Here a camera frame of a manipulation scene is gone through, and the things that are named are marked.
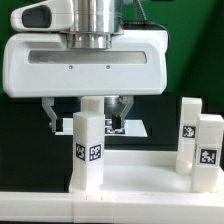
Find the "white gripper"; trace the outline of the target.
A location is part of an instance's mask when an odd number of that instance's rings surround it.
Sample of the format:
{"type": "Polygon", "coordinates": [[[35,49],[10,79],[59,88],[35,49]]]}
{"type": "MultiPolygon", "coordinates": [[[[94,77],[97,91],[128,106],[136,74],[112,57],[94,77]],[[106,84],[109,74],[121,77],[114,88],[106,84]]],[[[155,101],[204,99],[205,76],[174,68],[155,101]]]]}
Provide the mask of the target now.
{"type": "MultiPolygon", "coordinates": [[[[3,89],[11,97],[43,97],[53,132],[63,131],[53,97],[156,95],[167,86],[168,35],[126,30],[107,50],[70,49],[63,34],[20,33],[9,39],[3,60],[3,89]]],[[[134,103],[119,97],[112,128],[122,129],[134,103]]]]}

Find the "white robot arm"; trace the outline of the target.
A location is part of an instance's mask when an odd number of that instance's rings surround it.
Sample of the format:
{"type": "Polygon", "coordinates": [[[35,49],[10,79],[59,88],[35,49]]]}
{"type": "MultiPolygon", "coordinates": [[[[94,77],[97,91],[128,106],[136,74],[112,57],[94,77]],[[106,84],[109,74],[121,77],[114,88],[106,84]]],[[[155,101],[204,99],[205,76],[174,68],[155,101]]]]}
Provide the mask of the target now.
{"type": "Polygon", "coordinates": [[[44,0],[14,10],[18,33],[6,43],[3,89],[13,98],[40,98],[58,130],[56,97],[118,96],[124,118],[135,95],[167,86],[168,30],[146,18],[124,20],[122,0],[44,0]]]}

